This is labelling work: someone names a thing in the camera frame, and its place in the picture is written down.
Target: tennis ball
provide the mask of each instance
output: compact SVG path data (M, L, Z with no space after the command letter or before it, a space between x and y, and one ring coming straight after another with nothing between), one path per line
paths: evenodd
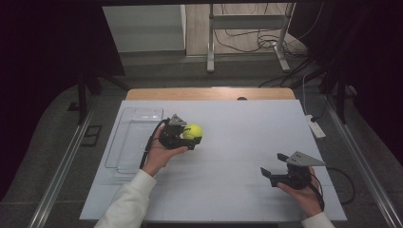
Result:
M195 123L188 124L182 134L184 139L194 140L196 137L202 136L202 128Z

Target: hand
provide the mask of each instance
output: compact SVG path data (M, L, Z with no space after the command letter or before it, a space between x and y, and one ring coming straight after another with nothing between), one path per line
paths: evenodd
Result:
M161 168L165 167L172 157L188 150L187 146L171 150L166 149L158 140L162 131L163 127L160 127L156 131L150 150L148 151L147 160L143 166L143 171L151 177L154 177Z
M313 167L309 167L309 170L312 175L315 175ZM318 188L317 180L314 178L314 176L311 176L311 184L316 189ZM299 206L302 208L308 218L322 212L322 210L320 209L319 201L317 199L317 195L308 186L303 189L296 190L284 183L279 182L278 188L290 194L294 199L296 199Z

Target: transparent tray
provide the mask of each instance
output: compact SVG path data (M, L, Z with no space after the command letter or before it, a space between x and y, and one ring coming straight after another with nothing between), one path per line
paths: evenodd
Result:
M118 174L135 174L155 127L163 119L162 108L125 108L109 147L105 167Z

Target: power strip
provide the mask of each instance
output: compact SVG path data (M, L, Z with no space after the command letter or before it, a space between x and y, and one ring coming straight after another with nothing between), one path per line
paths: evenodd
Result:
M317 124L317 122L311 121L312 115L306 115L305 118L309 127L311 127L312 133L314 134L315 138L321 139L326 137L325 133L322 131L322 128L320 128L319 124Z

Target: wall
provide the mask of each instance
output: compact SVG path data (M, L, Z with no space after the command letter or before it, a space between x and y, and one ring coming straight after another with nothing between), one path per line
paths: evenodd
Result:
M104 7L119 52L184 50L181 6Z

